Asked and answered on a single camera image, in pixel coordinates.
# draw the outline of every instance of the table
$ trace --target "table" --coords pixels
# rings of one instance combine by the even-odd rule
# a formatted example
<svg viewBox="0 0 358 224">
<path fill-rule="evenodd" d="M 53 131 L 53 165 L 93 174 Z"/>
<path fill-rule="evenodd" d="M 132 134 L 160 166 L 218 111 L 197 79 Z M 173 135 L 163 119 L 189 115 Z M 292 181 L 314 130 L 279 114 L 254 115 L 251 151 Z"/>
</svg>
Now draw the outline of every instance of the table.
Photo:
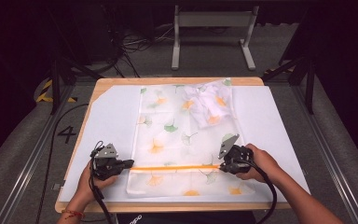
<svg viewBox="0 0 358 224">
<path fill-rule="evenodd" d="M 92 104 L 99 96 L 109 90 L 112 86 L 116 85 L 150 85 L 150 84 L 191 84 L 201 83 L 217 80 L 221 77 L 162 77 L 162 78 L 103 78 L 100 79 L 95 87 L 95 90 L 91 96 L 90 103 Z M 231 79 L 234 86 L 264 86 L 259 77 L 234 77 Z M 76 146 L 72 159 L 70 161 L 71 166 L 76 151 L 79 147 L 81 138 L 85 130 L 85 124 L 90 115 L 91 106 L 89 106 L 84 122 L 82 124 L 79 137 L 76 141 Z M 227 211 L 227 210 L 254 210 L 254 209 L 269 209 L 269 203 L 173 203 L 173 202 L 106 202 L 106 207 L 110 212 L 115 213 L 127 213 L 127 212 L 169 212 L 169 211 Z M 61 211 L 67 202 L 60 202 L 57 200 L 55 204 L 56 211 Z M 290 208 L 290 205 L 285 203 L 278 203 L 277 208 Z M 102 212 L 102 209 L 97 203 L 92 203 L 86 208 L 86 212 Z"/>
</svg>

